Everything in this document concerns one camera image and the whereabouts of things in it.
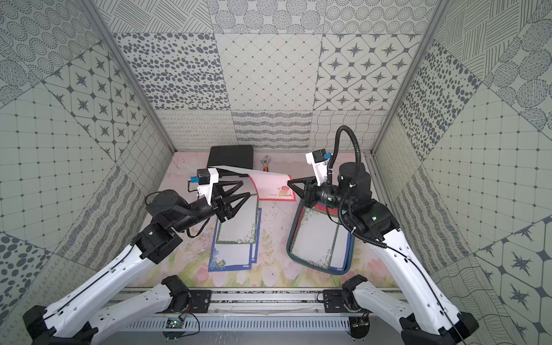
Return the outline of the red bordered stationery paper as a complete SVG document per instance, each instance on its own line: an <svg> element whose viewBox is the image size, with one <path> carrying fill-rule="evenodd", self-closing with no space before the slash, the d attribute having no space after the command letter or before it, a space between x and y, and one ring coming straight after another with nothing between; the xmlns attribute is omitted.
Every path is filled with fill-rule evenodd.
<svg viewBox="0 0 552 345"><path fill-rule="evenodd" d="M215 168L242 175L247 174L257 191L260 201L296 202L297 200L295 192L287 185L288 181L291 181L289 175L263 170L236 168L228 165L216 165Z"/></svg>

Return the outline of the green floral stationery paper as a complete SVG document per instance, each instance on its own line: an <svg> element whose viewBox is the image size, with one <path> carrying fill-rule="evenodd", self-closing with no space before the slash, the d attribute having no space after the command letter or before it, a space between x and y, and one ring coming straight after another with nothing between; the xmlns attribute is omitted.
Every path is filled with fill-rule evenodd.
<svg viewBox="0 0 552 345"><path fill-rule="evenodd" d="M232 219L221 223L217 244L254 244L257 241L258 198L252 195Z"/></svg>

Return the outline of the blue floral stationery paper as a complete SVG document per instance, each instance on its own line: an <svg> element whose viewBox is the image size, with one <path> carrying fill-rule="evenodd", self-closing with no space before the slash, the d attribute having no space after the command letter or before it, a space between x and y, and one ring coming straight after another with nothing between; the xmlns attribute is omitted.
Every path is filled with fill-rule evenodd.
<svg viewBox="0 0 552 345"><path fill-rule="evenodd" d="M261 227L261 221L262 221L262 209L257 209L257 222L256 222L256 240L255 243L251 245L251 257L250 262L251 264L257 263L258 258L258 250L259 250L259 244L260 244L260 227Z"/></svg>
<svg viewBox="0 0 552 345"><path fill-rule="evenodd" d="M221 223L216 222L211 254L208 261L210 273L234 272L252 268L252 244L217 244L216 237Z"/></svg>
<svg viewBox="0 0 552 345"><path fill-rule="evenodd" d="M330 261L332 270L342 271L346 266L349 251L349 232L339 226L336 232L336 240L333 246L333 254Z"/></svg>

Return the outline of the green bordered scalloped stationery paper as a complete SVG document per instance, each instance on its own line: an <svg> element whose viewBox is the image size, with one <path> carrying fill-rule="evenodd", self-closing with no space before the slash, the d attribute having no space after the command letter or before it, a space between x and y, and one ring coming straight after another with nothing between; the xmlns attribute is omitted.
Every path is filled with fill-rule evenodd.
<svg viewBox="0 0 552 345"><path fill-rule="evenodd" d="M292 236L290 257L305 265L329 270L338 228L325 211L304 208Z"/></svg>

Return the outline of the teal plastic storage box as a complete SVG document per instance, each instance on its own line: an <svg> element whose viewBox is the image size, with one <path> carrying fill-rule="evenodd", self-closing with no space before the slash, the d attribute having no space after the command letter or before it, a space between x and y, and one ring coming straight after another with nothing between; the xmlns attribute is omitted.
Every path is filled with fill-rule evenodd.
<svg viewBox="0 0 552 345"><path fill-rule="evenodd" d="M337 210L324 204L298 205L286 252L291 260L330 275L344 275L352 265L354 237L337 224Z"/></svg>

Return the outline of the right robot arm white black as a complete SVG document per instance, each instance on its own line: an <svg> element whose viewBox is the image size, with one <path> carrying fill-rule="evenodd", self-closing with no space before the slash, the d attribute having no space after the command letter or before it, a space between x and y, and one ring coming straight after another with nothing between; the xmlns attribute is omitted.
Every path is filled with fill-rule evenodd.
<svg viewBox="0 0 552 345"><path fill-rule="evenodd" d="M336 211L329 219L372 246L406 298L401 302L355 275L342 284L345 309L375 313L400 334L404 344L465 344L479 329L478 321L441 292L389 208L372 198L371 177L353 130L340 126L333 152L320 149L306 154L306 159L314 174L287 183L300 205Z"/></svg>

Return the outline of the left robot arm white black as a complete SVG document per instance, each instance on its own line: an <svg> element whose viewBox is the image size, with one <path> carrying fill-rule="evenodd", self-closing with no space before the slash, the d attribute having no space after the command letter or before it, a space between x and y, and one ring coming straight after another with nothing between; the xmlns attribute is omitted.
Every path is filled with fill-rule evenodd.
<svg viewBox="0 0 552 345"><path fill-rule="evenodd" d="M109 264L92 278L49 306L33 306L22 319L33 344L99 344L135 321L159 312L191 310L189 288L176 275L113 306L107 306L136 277L160 264L193 226L216 217L234 218L251 194L240 193L241 181L199 185L198 198L188 203L174 190L145 198L150 223Z"/></svg>

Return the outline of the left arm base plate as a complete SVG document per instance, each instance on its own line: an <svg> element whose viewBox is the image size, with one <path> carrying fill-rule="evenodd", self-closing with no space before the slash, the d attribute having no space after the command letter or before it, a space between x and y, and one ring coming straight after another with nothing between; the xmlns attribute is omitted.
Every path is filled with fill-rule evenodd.
<svg viewBox="0 0 552 345"><path fill-rule="evenodd" d="M189 290L175 298L173 310L177 312L208 313L211 304L211 290Z"/></svg>

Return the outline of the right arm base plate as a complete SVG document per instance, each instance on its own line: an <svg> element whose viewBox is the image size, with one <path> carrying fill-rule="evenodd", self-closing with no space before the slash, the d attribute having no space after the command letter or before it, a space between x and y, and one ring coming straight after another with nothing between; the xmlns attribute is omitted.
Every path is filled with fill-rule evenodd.
<svg viewBox="0 0 552 345"><path fill-rule="evenodd" d="M326 313L355 313L359 310L352 294L344 290L323 290L322 303Z"/></svg>

